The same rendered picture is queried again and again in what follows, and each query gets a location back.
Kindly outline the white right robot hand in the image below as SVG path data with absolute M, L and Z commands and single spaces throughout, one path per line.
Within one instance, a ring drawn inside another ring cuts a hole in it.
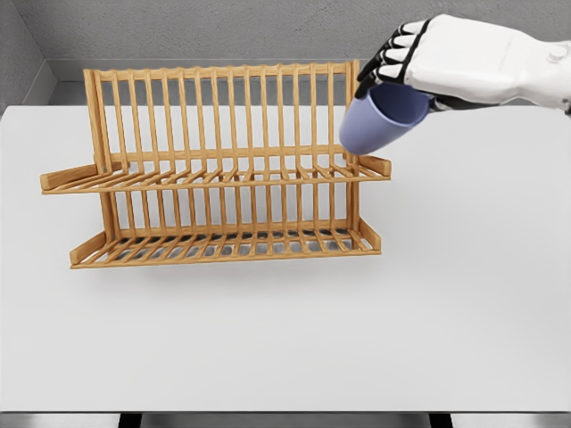
M 523 95 L 534 44 L 522 31 L 448 14 L 405 23 L 363 67 L 355 96 L 388 82 L 430 94 L 437 111 L 506 103 Z

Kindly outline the wooden two-tier dish rack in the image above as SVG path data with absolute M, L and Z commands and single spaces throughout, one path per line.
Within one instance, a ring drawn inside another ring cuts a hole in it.
M 40 178 L 45 194 L 99 196 L 103 231 L 71 266 L 378 254 L 360 184 L 391 163 L 338 139 L 359 67 L 86 70 L 94 160 Z

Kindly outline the blue cup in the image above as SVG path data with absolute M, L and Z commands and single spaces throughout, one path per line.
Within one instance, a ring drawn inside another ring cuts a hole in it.
M 410 86 L 375 86 L 352 100 L 340 127 L 340 143 L 355 155 L 372 153 L 414 128 L 429 107 L 430 96 Z

